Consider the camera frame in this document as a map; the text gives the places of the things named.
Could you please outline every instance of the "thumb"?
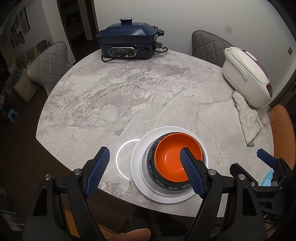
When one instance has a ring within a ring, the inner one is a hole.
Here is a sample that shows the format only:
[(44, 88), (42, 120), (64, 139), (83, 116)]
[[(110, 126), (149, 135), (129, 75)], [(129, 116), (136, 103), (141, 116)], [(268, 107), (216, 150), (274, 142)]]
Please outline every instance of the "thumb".
[(108, 241), (148, 241), (150, 236), (149, 229), (136, 229), (128, 233), (117, 234)]

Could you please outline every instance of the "wall outlet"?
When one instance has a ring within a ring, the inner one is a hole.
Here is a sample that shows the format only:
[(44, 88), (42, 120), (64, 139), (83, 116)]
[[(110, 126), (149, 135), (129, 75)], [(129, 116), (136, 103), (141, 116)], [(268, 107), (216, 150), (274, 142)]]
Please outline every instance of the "wall outlet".
[(288, 53), (289, 53), (290, 55), (292, 55), (293, 50), (291, 49), (291, 47), (289, 47), (289, 49), (288, 49)]

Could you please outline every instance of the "glass cup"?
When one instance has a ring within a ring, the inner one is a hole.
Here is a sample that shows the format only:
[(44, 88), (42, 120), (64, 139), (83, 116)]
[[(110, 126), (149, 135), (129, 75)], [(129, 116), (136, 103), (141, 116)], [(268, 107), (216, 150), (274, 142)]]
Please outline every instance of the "glass cup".
[(274, 112), (269, 106), (263, 108), (263, 110), (259, 113), (258, 119), (262, 123), (262, 125), (268, 125), (274, 120)]

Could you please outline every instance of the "blue textured pad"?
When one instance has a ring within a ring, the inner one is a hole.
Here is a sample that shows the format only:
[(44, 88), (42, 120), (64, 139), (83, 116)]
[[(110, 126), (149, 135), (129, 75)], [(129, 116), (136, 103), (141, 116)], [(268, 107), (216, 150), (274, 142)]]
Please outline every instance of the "blue textured pad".
[(257, 151), (257, 157), (269, 165), (269, 167), (276, 167), (276, 159), (262, 148)]
[(96, 164), (94, 165), (93, 169), (91, 170), (89, 176), (87, 177), (86, 181), (86, 189), (85, 194), (89, 197), (92, 193), (96, 192), (96, 189), (102, 179), (102, 176), (106, 170), (106, 167), (110, 160), (110, 152), (109, 149), (106, 148)]
[(180, 161), (185, 170), (185, 173), (190, 181), (193, 191), (200, 196), (203, 196), (205, 191), (202, 185), (202, 177), (196, 170), (194, 164), (192, 163), (189, 155), (184, 149), (180, 151)]

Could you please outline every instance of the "metal screw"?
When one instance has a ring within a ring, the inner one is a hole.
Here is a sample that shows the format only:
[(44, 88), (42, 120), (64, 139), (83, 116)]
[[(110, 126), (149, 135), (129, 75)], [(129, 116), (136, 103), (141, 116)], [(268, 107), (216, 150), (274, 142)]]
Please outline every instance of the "metal screw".
[(81, 169), (77, 168), (73, 171), (74, 175), (79, 175), (82, 173)]
[(51, 176), (50, 174), (46, 174), (46, 175), (44, 176), (44, 179), (45, 179), (45, 180), (49, 180), (49, 179), (51, 179), (51, 177), (52, 177), (52, 176)]
[(246, 176), (244, 174), (239, 174), (239, 179), (240, 180), (245, 180), (246, 179)]
[(212, 176), (216, 175), (216, 171), (214, 169), (210, 169), (208, 172)]

